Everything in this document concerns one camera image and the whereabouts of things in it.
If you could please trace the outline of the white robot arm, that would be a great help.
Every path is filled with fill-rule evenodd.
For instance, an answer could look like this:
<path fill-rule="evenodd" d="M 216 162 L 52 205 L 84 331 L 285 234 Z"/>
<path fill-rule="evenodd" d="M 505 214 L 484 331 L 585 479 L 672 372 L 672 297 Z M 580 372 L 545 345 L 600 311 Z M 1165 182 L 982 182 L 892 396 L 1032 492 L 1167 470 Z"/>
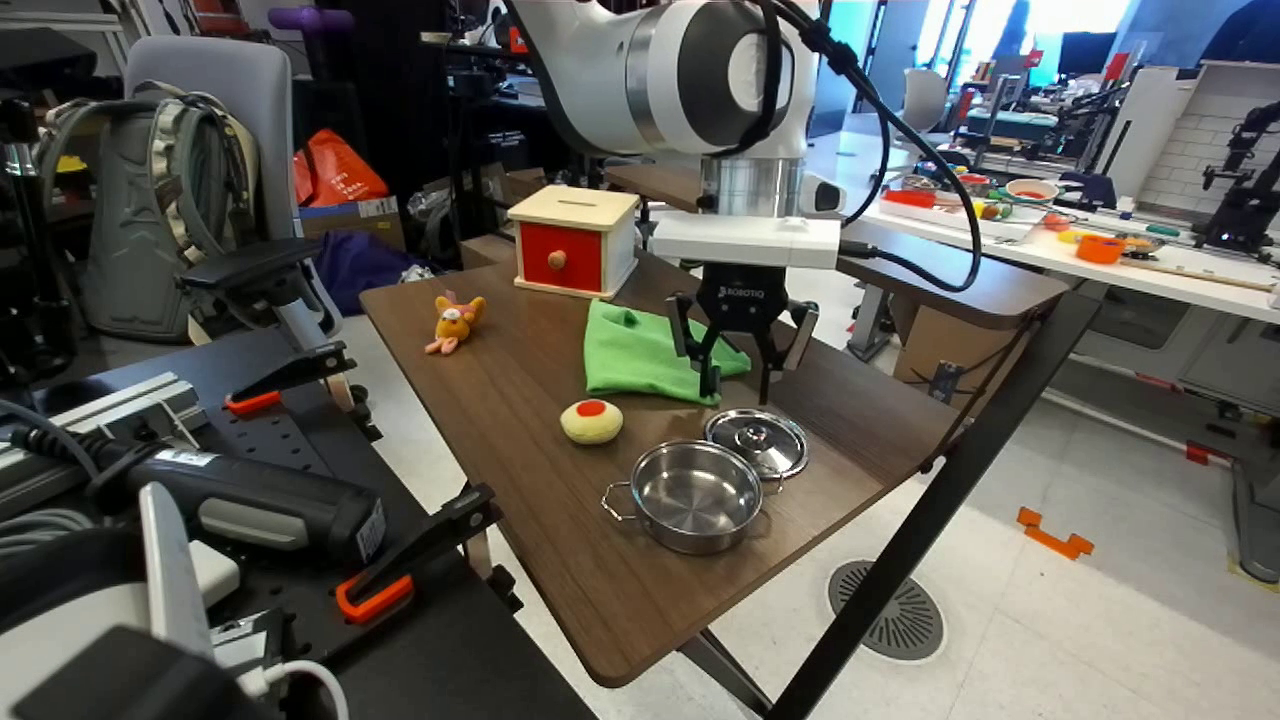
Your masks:
<path fill-rule="evenodd" d="M 646 246 L 703 279 L 672 297 L 672 345 L 715 396 L 713 346 L 755 338 L 760 380 L 791 372 L 817 303 L 791 300 L 789 268 L 827 268 L 836 214 L 801 208 L 801 155 L 817 65 L 779 0 L 663 0 L 606 12 L 596 0 L 507 0 L 559 130 L 605 155 L 696 155 L 708 213 L 663 213 Z"/>

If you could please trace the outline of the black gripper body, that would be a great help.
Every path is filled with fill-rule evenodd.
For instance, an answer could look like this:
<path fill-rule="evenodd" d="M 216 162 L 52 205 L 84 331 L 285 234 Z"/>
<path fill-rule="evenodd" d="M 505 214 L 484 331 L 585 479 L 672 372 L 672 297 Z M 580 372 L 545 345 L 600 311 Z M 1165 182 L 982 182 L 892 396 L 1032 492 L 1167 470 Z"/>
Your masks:
<path fill-rule="evenodd" d="M 817 300 L 791 300 L 784 268 L 708 262 L 690 290 L 667 300 L 672 345 L 689 355 L 690 328 L 755 331 L 772 328 L 776 372 L 794 372 L 821 319 Z"/>

